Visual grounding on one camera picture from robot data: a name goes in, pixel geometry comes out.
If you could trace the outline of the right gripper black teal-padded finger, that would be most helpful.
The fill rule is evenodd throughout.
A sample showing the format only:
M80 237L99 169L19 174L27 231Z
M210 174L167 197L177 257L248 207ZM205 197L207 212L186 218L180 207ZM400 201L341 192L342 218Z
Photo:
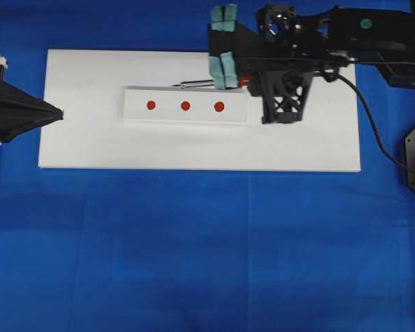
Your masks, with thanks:
M215 6L210 11L208 46L210 55L220 55L234 49L237 5Z
M236 89L238 77L232 52L209 56L209 71L216 89Z

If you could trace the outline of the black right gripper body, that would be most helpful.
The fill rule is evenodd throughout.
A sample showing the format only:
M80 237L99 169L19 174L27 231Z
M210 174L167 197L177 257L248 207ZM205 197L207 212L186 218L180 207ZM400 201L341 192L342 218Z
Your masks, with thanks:
M292 96L314 77L332 81L329 26L332 10L299 15L268 4L256 13L257 31L237 24L237 76L253 97Z

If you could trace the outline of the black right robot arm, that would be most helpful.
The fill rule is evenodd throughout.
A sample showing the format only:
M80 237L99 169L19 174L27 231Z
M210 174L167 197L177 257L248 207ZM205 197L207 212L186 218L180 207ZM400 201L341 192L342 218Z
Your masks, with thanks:
M415 89L415 15L333 7L299 15L269 3L251 30L234 4L211 10L208 66L217 89L246 85L255 96L293 95L312 75L332 80L350 63L375 66L392 87Z

